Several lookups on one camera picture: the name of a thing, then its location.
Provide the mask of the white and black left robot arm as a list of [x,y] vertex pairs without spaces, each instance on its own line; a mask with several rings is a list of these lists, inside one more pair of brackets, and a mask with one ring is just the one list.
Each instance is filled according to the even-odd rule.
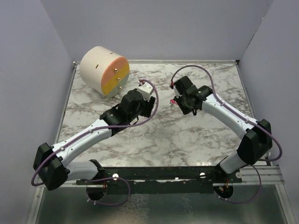
[[159,96],[155,88],[139,86],[123,96],[121,102],[109,110],[104,111],[98,119],[83,131],[69,139],[49,145],[41,144],[36,152],[33,163],[34,174],[31,185],[38,186],[36,177],[40,177],[41,184],[48,190],[60,187],[74,176],[69,167],[71,162],[81,153],[93,145],[113,137],[120,131],[138,126],[132,123],[140,116],[150,120],[157,111]]

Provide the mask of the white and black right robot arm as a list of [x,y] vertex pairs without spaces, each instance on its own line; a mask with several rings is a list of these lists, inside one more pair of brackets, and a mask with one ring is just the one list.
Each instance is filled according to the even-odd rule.
[[195,116],[198,110],[209,113],[241,139],[236,152],[217,165],[219,168],[214,172],[217,181],[226,182],[234,171],[255,164],[272,148],[271,137],[260,129],[271,133],[271,125],[267,120],[256,121],[246,116],[214,95],[210,87],[204,85],[197,88],[187,76],[174,82],[172,88],[176,94],[174,101],[184,115],[192,113]]

